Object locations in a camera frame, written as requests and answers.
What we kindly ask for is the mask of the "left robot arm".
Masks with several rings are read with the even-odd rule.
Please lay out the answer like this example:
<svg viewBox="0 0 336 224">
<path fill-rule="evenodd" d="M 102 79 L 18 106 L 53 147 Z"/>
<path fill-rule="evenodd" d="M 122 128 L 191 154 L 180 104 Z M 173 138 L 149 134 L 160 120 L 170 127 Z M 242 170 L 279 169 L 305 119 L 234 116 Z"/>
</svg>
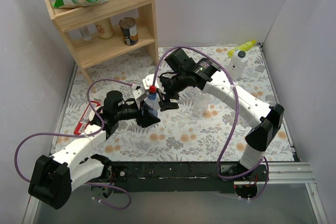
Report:
<svg viewBox="0 0 336 224">
<path fill-rule="evenodd" d="M 142 128 L 160 122 L 154 88 L 149 92 L 138 89 L 133 94 L 134 98 L 124 100 L 120 91 L 108 92 L 103 105 L 91 113 L 88 126 L 77 139 L 36 161 L 28 193 L 59 209 L 71 193 L 86 182 L 112 185 L 116 178 L 112 161 L 91 152 L 117 130 L 119 121 L 134 119 Z"/>
</svg>

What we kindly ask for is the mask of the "small blue-label water bottle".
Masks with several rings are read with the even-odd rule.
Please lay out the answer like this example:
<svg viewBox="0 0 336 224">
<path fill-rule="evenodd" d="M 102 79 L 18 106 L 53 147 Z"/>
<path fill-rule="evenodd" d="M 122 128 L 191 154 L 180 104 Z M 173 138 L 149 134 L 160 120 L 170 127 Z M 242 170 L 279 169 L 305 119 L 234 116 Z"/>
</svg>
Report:
<svg viewBox="0 0 336 224">
<path fill-rule="evenodd" d="M 157 94 L 156 94 L 156 97 L 151 97 L 148 94 L 148 97 L 145 101 L 145 103 L 150 107 L 149 112 L 156 117 L 158 117 L 158 113 L 160 111 L 159 100 L 160 99 Z"/>
</svg>

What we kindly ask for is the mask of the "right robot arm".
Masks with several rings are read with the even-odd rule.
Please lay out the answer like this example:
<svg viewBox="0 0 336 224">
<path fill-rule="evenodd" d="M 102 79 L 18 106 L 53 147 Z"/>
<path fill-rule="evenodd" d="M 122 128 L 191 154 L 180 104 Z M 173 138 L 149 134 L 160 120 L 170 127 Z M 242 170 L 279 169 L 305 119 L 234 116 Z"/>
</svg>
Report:
<svg viewBox="0 0 336 224">
<path fill-rule="evenodd" d="M 232 129 L 228 139 L 216 162 L 216 173 L 220 179 L 251 180 L 257 174 L 257 167 L 265 162 L 264 152 L 281 128 L 284 115 L 284 107 L 279 103 L 271 106 L 258 100 L 256 97 L 241 88 L 234 82 L 227 70 L 215 59 L 207 54 L 190 48 L 202 55 L 202 60 L 195 63 L 185 53 L 185 46 L 175 46 L 168 49 L 160 58 L 160 62 L 166 61 L 170 68 L 176 72 L 176 77 L 170 81 L 163 81 L 166 93 L 178 93 L 187 87 L 197 87 L 201 91 L 220 99 L 235 111 Z M 242 117 L 251 127 L 245 137 L 247 146 L 238 161 L 238 169 L 235 175 L 224 176 L 221 174 L 221 159 L 226 151 L 238 118 Z"/>
</svg>

